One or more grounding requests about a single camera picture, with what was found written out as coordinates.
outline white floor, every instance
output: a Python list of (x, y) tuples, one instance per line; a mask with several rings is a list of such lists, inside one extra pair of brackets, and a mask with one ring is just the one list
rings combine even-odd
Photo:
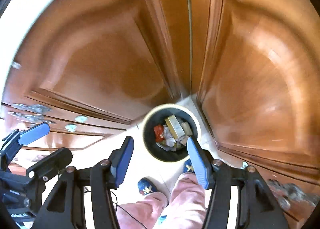
[[(217, 148), (212, 136), (210, 135), (206, 125), (200, 116), (197, 107), (193, 103), (190, 97), (180, 101), (178, 103), (188, 108), (199, 120), (201, 127), (201, 140), (199, 141), (203, 149), (210, 151), (212, 156), (216, 159), (219, 158), (217, 155)], [(140, 130), (140, 124), (129, 128), (126, 132), (110, 137), (106, 140), (102, 140), (97, 144), (89, 147), (81, 153), (74, 156), (71, 165), (74, 165), (77, 169), (91, 167), (103, 159), (107, 159), (114, 149), (120, 148), (126, 136), (132, 136), (134, 139), (134, 150), (133, 155), (128, 167), (128, 171), (125, 180), (119, 188), (114, 191), (118, 198), (118, 204), (124, 203), (135, 203), (141, 200), (143, 197), (138, 192), (137, 182), (143, 178), (148, 177), (152, 180), (158, 189), (163, 192), (169, 199), (171, 191), (174, 187), (180, 174), (182, 174), (182, 163), (166, 163), (154, 159), (147, 152), (143, 146), (142, 135)], [(47, 190), (44, 192), (44, 199), (46, 198), (49, 190), (56, 183), (56, 179), (52, 179), (46, 183)], [(211, 190), (206, 191), (206, 206), (208, 206), (210, 199)], [(228, 222), (228, 229), (235, 228), (235, 214), (237, 206), (237, 190), (236, 187), (232, 189), (232, 195), (234, 195), (234, 204), (230, 208), (229, 216), (234, 219), (229, 219), (232, 223)], [(90, 193), (85, 194), (85, 215), (88, 229), (94, 229), (92, 207), (91, 207), (91, 196)]]

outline screw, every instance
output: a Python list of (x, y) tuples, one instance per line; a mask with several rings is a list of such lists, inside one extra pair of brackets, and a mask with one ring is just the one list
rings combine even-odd
[(68, 172), (68, 173), (72, 173), (72, 172), (74, 172), (76, 170), (76, 167), (74, 167), (74, 166), (68, 166), (67, 168), (66, 168), (66, 171)]
[(108, 160), (108, 159), (104, 159), (104, 160), (100, 161), (101, 166), (107, 166), (109, 164), (110, 164), (110, 160)]
[(215, 166), (221, 166), (222, 165), (222, 161), (219, 159), (214, 159), (212, 162)]
[(250, 173), (255, 173), (256, 168), (253, 167), (253, 166), (248, 166), (248, 167), (247, 167), (247, 170), (248, 170)]
[(26, 198), (23, 200), (23, 204), (24, 204), (25, 207), (30, 206), (30, 200), (29, 200), (29, 198), (26, 197)]
[(30, 171), (29, 174), (28, 174), (28, 177), (29, 178), (33, 178), (35, 176), (35, 173), (33, 171)]

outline wire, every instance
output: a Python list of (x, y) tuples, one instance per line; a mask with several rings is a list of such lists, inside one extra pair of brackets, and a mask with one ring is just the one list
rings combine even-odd
[(111, 193), (113, 193), (114, 194), (114, 196), (116, 197), (116, 203), (114, 203), (113, 201), (113, 203), (114, 204), (116, 204), (116, 209), (115, 209), (115, 212), (117, 212), (117, 210), (118, 210), (118, 197), (116, 196), (116, 194), (114, 193), (114, 192), (112, 192), (112, 191), (110, 191)]
[[(115, 194), (114, 192), (112, 192), (112, 191), (110, 191), (110, 192), (113, 193), (114, 196), (116, 197), (116, 203), (115, 203), (114, 201), (112, 201), (112, 202), (116, 205), (115, 212), (117, 212), (118, 207), (120, 207), (123, 211), (125, 211), (128, 215), (130, 215), (125, 209), (123, 209), (121, 206), (118, 206), (118, 197), (116, 196), (116, 194)], [(132, 217), (132, 218), (133, 218), (134, 220), (136, 220), (140, 225), (142, 225), (143, 228), (148, 229), (148, 228), (146, 228), (146, 227), (143, 225), (143, 223), (141, 223), (140, 221), (138, 221), (138, 220), (137, 220), (136, 218), (134, 218), (132, 215), (130, 215), (130, 217)]]
[[(125, 211), (128, 215), (130, 215), (126, 210), (124, 210), (121, 206), (119, 206), (123, 211)], [(132, 215), (130, 215), (134, 220), (136, 220), (140, 225), (142, 225), (143, 226), (143, 228), (145, 228), (145, 229), (148, 229), (148, 228), (146, 228), (144, 225), (143, 225), (143, 223), (141, 223), (140, 221), (138, 221), (137, 219), (135, 219)]]

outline person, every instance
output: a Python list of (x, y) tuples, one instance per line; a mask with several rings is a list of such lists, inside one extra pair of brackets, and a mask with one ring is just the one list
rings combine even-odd
[(161, 228), (200, 229), (206, 215), (205, 190), (198, 184), (190, 159), (183, 165), (183, 174), (178, 178), (168, 202), (167, 197), (147, 178), (138, 182), (142, 201), (123, 204), (117, 209), (121, 229), (151, 229), (164, 208), (167, 217)]

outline drawer handle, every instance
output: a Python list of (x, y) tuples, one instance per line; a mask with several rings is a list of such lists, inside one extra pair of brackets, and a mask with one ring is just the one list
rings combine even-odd
[(291, 203), (288, 200), (287, 197), (277, 197), (278, 203), (280, 205), (280, 207), (285, 210), (285, 211), (289, 211), (291, 208)]
[(75, 125), (75, 124), (68, 124), (68, 125), (66, 125), (66, 129), (67, 129), (69, 132), (75, 132), (75, 131), (76, 131), (76, 128), (77, 128), (77, 125)]
[(77, 117), (75, 117), (75, 121), (80, 122), (80, 123), (84, 123), (88, 120), (87, 116), (84, 115), (79, 115)]
[(293, 183), (281, 184), (277, 180), (269, 179), (267, 184), (281, 191), (290, 201), (308, 201), (313, 206), (316, 206), (320, 200), (320, 196), (312, 193), (307, 194)]
[(8, 112), (9, 115), (12, 115), (15, 117), (15, 119), (23, 119), (26, 122), (46, 122), (48, 124), (56, 124), (53, 121), (46, 120), (41, 114), (36, 114), (36, 115), (28, 115), (28, 114), (23, 114), (20, 112)]
[(31, 111), (38, 114), (44, 114), (47, 111), (52, 111), (51, 108), (41, 105), (41, 104), (33, 104), (33, 105), (26, 105), (23, 103), (13, 103), (12, 107), (22, 111)]

